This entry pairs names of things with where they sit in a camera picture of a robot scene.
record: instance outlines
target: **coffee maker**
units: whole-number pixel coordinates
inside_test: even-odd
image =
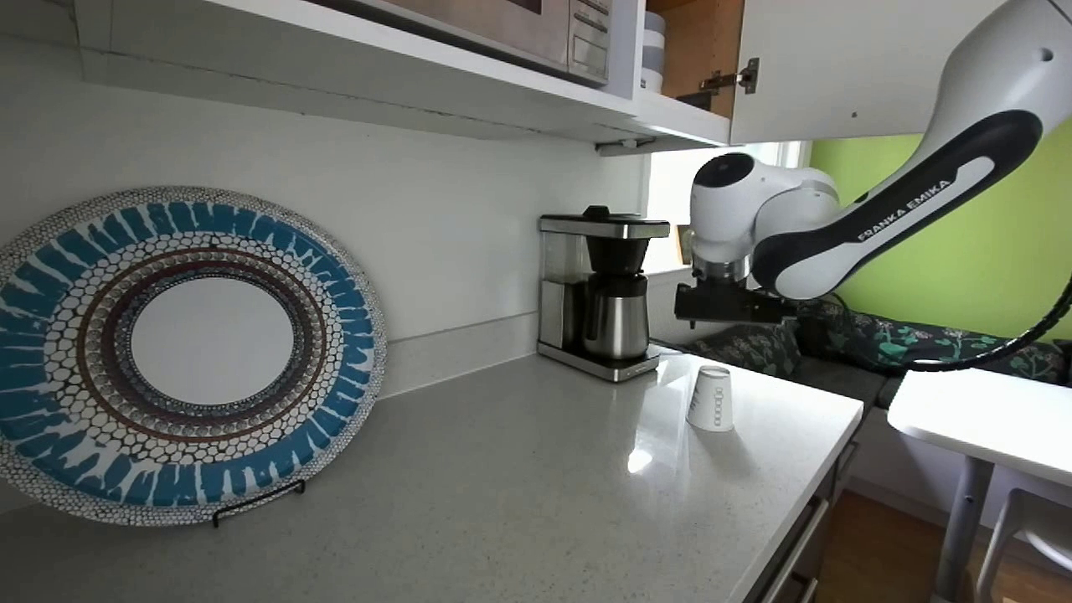
[[[649,236],[671,235],[671,223],[591,204],[584,215],[544,215],[538,235],[535,352],[604,383],[657,367],[644,254]]]

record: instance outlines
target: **decorative plate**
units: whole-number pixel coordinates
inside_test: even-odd
[[[253,291],[258,310],[220,300],[214,285]],[[231,345],[231,358],[201,358],[203,379],[173,387],[170,367],[195,358],[173,358],[156,322],[199,310],[199,293],[228,308],[211,345]],[[263,330],[263,298],[284,345],[247,383],[247,338],[228,338],[228,322]],[[382,364],[382,313],[363,268],[307,220],[243,194],[125,192],[0,250],[0,474],[85,520],[209,523],[306,483],[363,427]]]

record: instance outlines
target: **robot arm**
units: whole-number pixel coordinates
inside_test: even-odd
[[[1072,0],[1009,0],[947,55],[911,160],[837,208],[818,169],[724,155],[692,180],[696,288],[681,319],[778,319],[1014,169],[1072,115]],[[763,291],[742,291],[742,272]]]

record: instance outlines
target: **white cup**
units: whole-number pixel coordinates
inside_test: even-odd
[[[724,364],[701,364],[696,367],[691,426],[701,431],[729,431],[734,427],[729,367],[724,367]]]

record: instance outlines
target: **white wall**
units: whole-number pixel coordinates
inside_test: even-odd
[[[644,168],[587,143],[469,139],[96,87],[80,79],[75,50],[0,36],[0,184],[0,245],[121,186],[258,194],[303,210],[366,264],[395,348],[422,333],[450,348],[461,326],[492,326],[490,340],[530,348],[535,215],[592,202],[635,210]],[[435,358],[401,362],[435,383]]]

